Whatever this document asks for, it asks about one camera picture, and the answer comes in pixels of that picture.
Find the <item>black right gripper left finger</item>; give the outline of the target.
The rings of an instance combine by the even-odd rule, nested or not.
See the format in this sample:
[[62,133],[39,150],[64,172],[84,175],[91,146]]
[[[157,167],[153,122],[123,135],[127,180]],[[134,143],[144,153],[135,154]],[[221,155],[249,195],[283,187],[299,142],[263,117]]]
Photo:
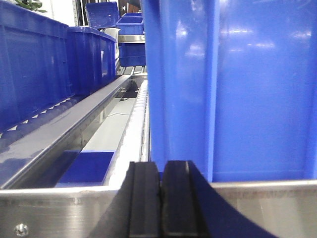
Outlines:
[[155,163],[129,164],[121,188],[88,237],[159,237],[159,173]]

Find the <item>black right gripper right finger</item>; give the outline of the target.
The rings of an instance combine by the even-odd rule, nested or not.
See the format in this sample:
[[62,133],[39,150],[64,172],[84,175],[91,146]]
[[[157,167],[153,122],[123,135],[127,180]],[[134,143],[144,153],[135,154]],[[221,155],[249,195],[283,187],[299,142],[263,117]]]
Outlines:
[[169,161],[162,176],[165,238],[272,238],[231,206],[192,161]]

